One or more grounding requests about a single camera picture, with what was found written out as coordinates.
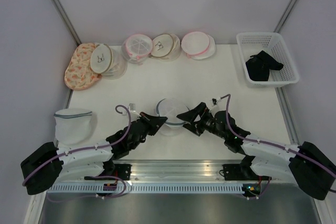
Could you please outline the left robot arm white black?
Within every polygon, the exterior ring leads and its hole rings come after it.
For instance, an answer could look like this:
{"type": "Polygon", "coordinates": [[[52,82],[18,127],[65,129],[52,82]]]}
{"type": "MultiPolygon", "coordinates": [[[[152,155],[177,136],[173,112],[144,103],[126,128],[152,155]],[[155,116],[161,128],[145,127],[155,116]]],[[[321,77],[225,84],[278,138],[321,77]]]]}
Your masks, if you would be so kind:
{"type": "Polygon", "coordinates": [[[165,116],[142,112],[124,129],[94,146],[61,148],[47,142],[21,162],[23,186],[29,195],[37,195],[56,182],[112,179],[114,161],[129,155],[147,136],[154,136],[166,121],[165,116]]]}

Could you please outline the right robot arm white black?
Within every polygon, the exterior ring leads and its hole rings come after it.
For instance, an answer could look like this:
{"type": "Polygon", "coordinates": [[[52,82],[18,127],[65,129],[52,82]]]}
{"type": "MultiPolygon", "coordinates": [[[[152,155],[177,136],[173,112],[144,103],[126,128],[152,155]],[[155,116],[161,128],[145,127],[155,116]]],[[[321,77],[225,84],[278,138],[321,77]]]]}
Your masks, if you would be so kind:
{"type": "Polygon", "coordinates": [[[244,155],[239,172],[245,179],[257,175],[283,180],[317,200],[325,200],[332,191],[335,165],[310,142],[302,145],[269,142],[238,127],[227,110],[212,114],[204,102],[177,118],[195,135],[208,131],[223,139],[230,151],[244,155]]]}

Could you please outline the white mesh bag blue zipper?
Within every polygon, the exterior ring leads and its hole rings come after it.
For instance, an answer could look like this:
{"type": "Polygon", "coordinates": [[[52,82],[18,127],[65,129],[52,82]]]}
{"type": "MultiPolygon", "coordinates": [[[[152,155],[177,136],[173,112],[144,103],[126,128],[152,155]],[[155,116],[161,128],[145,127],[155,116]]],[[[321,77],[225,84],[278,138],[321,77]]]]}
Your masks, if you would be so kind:
{"type": "Polygon", "coordinates": [[[176,136],[182,132],[184,121],[177,118],[177,115],[187,112],[190,109],[185,103],[174,98],[164,98],[160,100],[155,112],[157,116],[167,117],[164,125],[159,129],[159,133],[164,136],[176,136]]]}

